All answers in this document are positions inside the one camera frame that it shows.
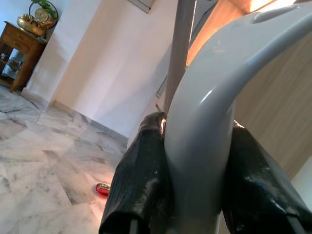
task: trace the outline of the wooden side table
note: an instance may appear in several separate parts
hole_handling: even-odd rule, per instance
[[[0,38],[0,55],[6,55],[0,59],[0,74],[8,64],[13,49],[19,50],[25,55],[25,59],[15,79],[0,78],[0,83],[10,87],[10,92],[26,86],[30,79],[35,65],[39,61],[46,42],[34,37],[32,34],[6,22],[6,26]]]

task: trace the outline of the green plant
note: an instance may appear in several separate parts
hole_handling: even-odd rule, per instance
[[[39,4],[44,10],[46,10],[50,14],[50,16],[52,16],[54,20],[58,20],[58,15],[56,11],[51,8],[51,5],[46,0],[31,0],[31,1],[33,3]]]

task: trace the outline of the metal pole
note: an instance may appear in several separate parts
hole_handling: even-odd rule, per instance
[[[178,0],[164,102],[166,113],[169,111],[171,100],[185,73],[195,6],[196,0]]]

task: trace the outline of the black wrapping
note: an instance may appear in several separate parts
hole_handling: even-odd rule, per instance
[[[164,233],[172,189],[164,150],[166,115],[147,116],[117,166],[100,234],[128,234],[131,219],[138,233]]]
[[[306,233],[312,214],[285,173],[243,127],[233,129],[222,209],[232,234],[295,233],[288,217]]]

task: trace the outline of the brass pot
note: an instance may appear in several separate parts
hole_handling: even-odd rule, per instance
[[[18,17],[18,26],[31,34],[34,34],[36,37],[42,37],[45,34],[44,30],[32,25],[30,22],[23,20],[21,17]]]

